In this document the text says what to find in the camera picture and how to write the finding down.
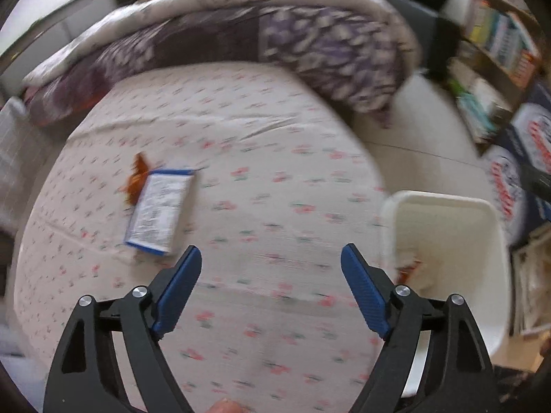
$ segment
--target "blue gripper pad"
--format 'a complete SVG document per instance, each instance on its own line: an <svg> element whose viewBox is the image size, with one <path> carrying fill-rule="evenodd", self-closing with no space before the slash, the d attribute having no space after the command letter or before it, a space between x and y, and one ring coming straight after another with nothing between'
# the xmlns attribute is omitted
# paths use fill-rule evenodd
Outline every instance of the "blue gripper pad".
<svg viewBox="0 0 551 413"><path fill-rule="evenodd" d="M391 329L386 319L386 303L356 252L356 247L351 244L343 248L341 268L367 327L384 340Z"/></svg>
<svg viewBox="0 0 551 413"><path fill-rule="evenodd" d="M166 289L157 300L156 321L151 330L159 339L172 332L182 311L195 287L201 273L201 252L196 246L191 247L176 264L176 271Z"/></svg>

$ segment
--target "blue and white package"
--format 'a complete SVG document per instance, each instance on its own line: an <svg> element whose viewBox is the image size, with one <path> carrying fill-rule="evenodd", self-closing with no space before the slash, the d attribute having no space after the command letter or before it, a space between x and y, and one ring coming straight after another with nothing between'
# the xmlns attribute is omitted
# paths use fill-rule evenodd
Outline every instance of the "blue and white package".
<svg viewBox="0 0 551 413"><path fill-rule="evenodd" d="M551 173L551 94L536 81L510 125L484 154L494 205L501 213L510 246L551 220L551 205L521 187L521 166Z"/></svg>
<svg viewBox="0 0 551 413"><path fill-rule="evenodd" d="M193 169L156 169L147 177L126 230L125 243L156 255L171 254Z"/></svg>

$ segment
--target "purple patterned blanket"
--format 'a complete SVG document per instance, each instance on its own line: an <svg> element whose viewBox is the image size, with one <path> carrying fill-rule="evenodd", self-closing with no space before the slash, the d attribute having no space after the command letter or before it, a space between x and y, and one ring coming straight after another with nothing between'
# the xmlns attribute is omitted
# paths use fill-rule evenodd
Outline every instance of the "purple patterned blanket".
<svg viewBox="0 0 551 413"><path fill-rule="evenodd" d="M385 21L332 7L273 6L190 12L122 37L41 88L29 88L31 120L48 125L89 109L113 85L154 68L202 62L280 65L357 113L386 108L404 78L403 44Z"/></svg>

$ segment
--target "book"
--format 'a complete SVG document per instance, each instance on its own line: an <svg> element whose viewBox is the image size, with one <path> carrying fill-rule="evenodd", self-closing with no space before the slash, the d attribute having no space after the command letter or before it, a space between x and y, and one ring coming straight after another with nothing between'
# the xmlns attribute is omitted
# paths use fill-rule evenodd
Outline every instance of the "book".
<svg viewBox="0 0 551 413"><path fill-rule="evenodd" d="M490 20L490 29L488 31L488 36L486 38L486 41L480 45L482 48L486 49L487 51L490 51L491 45L494 42L495 34L497 33L497 30L498 30L500 13L499 11L494 9L491 14L492 14L492 17Z"/></svg>
<svg viewBox="0 0 551 413"><path fill-rule="evenodd" d="M468 40L463 40L459 42L457 47L457 57L459 59L464 59L469 62L472 61L478 54L478 48L470 43Z"/></svg>
<svg viewBox="0 0 551 413"><path fill-rule="evenodd" d="M491 138L496 133L497 128L471 93L466 92L459 96L457 105L462 109L468 127L475 138Z"/></svg>
<svg viewBox="0 0 551 413"><path fill-rule="evenodd" d="M459 82L457 82L457 80L453 76L448 76L447 84L449 90L451 91L451 94L454 95L456 98L466 92L466 90L461 86Z"/></svg>
<svg viewBox="0 0 551 413"><path fill-rule="evenodd" d="M487 8L486 15L484 16L484 22L482 23L482 28L480 29L480 34L478 35L478 45L484 47L490 37L492 25L494 24L494 17L496 17L498 11L494 8Z"/></svg>
<svg viewBox="0 0 551 413"><path fill-rule="evenodd" d="M528 33L528 30L524 26L524 24L521 22L519 16L514 12L508 12L507 15L513 22L514 26L519 30L520 34L522 35L522 40L524 41L525 45L527 46L527 50L530 51L530 53L534 57L539 57L539 49L534 43L534 40L532 39L532 36Z"/></svg>
<svg viewBox="0 0 551 413"><path fill-rule="evenodd" d="M511 106L487 80L478 76L470 86L469 92L476 99L482 112L491 121L491 116L496 107L511 111Z"/></svg>
<svg viewBox="0 0 551 413"><path fill-rule="evenodd" d="M511 45L511 38L514 31L515 31L515 28L513 27L512 22L509 20L507 24L507 31L503 35L503 40L501 41L501 47L499 49L498 56L496 57L496 60L502 66L505 66L505 62L507 60L507 53Z"/></svg>
<svg viewBox="0 0 551 413"><path fill-rule="evenodd" d="M501 44L503 42L503 38L505 37L508 27L509 17L506 16L504 13L499 14L498 26L495 29L495 36L492 39L491 45L489 46L489 48L487 48L490 56L492 56L494 59L497 59L498 57L499 51L501 49Z"/></svg>
<svg viewBox="0 0 551 413"><path fill-rule="evenodd" d="M450 60L448 73L465 91L468 91L478 78L478 75L469 66L456 57Z"/></svg>
<svg viewBox="0 0 551 413"><path fill-rule="evenodd" d="M520 88L526 88L536 69L537 59L530 51L522 50L519 63L512 76L512 81Z"/></svg>
<svg viewBox="0 0 551 413"><path fill-rule="evenodd" d="M549 241L549 228L542 236ZM545 242L530 238L530 242L514 251L511 257L514 284L513 332L535 335L551 329L551 309L548 302L551 281L545 271L548 264Z"/></svg>
<svg viewBox="0 0 551 413"><path fill-rule="evenodd" d="M509 40L509 48L505 53L505 63L503 63L503 66L509 71L514 71L514 66L519 60L520 52L524 49L523 44L520 31L516 27L513 27Z"/></svg>
<svg viewBox="0 0 551 413"><path fill-rule="evenodd" d="M486 12L490 9L490 5L486 0L480 0L473 18L473 27L469 35L469 40L473 43L478 43L478 38L482 30L484 21L486 20Z"/></svg>

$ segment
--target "floor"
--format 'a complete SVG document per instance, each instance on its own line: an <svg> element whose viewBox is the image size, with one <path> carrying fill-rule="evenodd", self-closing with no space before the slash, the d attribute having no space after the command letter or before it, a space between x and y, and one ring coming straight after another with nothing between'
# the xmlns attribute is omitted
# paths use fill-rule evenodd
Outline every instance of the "floor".
<svg viewBox="0 0 551 413"><path fill-rule="evenodd" d="M82 114L81 117L62 121L55 129L45 129L46 134L53 142L53 149L50 157L37 175L29 200L34 201L38 197L40 189L48 177L49 170L54 165L57 156L63 149L65 140L84 117L85 114ZM32 203L29 203L26 212L23 213L23 220L29 218L31 209ZM15 237L15 250L19 249L22 234L23 229L20 229ZM38 412L42 412L48 368L38 360L28 357L31 355L31 353L27 352L30 345L26 343L23 332L18 330L19 328L15 326L16 322L9 320L9 315L12 313L12 310L9 302L7 303L6 301L10 299L10 288L13 287L14 277L15 274L13 272L8 275L7 298L0 297L0 362L29 403Z"/></svg>
<svg viewBox="0 0 551 413"><path fill-rule="evenodd" d="M392 107L392 128L357 118L354 132L373 155L394 193L409 189L491 201L467 128L449 95L421 75L401 88Z"/></svg>

